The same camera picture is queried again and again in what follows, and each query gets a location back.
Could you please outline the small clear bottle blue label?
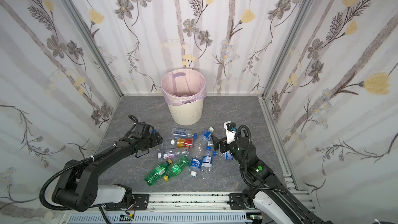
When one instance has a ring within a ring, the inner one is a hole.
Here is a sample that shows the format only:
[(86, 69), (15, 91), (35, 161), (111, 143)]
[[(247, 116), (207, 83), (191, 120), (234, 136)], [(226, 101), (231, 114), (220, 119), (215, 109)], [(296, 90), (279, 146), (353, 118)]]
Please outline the small clear bottle blue label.
[(221, 160), (233, 160), (234, 159), (229, 151), (227, 151), (225, 153), (214, 151), (213, 157), (216, 159), (221, 159)]

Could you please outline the clear bottle purple label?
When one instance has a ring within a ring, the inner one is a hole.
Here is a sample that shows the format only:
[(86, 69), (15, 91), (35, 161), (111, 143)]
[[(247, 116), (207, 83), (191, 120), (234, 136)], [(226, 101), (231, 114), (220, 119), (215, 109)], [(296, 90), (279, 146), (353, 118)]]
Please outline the clear bottle purple label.
[(173, 148), (163, 150), (157, 153), (158, 159), (172, 159), (176, 157), (186, 156), (190, 153), (190, 149), (188, 148)]

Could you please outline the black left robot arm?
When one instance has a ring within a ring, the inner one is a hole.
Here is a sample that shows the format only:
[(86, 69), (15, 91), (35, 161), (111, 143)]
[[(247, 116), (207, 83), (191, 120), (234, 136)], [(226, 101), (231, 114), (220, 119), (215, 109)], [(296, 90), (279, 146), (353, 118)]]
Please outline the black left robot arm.
[(100, 187), (98, 178), (113, 165), (134, 155), (140, 158), (163, 142), (163, 138), (148, 123), (129, 115), (133, 126), (104, 151), (81, 161), (71, 160), (64, 169), (51, 176), (39, 193), (41, 204), (54, 211), (84, 212), (107, 203), (131, 203), (132, 195), (123, 186)]

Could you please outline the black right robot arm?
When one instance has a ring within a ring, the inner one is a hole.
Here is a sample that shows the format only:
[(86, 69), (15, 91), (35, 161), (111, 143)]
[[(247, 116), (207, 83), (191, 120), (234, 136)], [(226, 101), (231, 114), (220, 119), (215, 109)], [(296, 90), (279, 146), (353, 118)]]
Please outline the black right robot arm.
[(226, 137), (211, 139), (215, 150), (230, 152), (239, 164), (239, 173), (246, 184), (241, 202), (245, 208), (256, 208), (277, 224), (330, 224), (304, 206), (263, 162), (252, 143), (250, 129), (234, 122), (224, 125)]

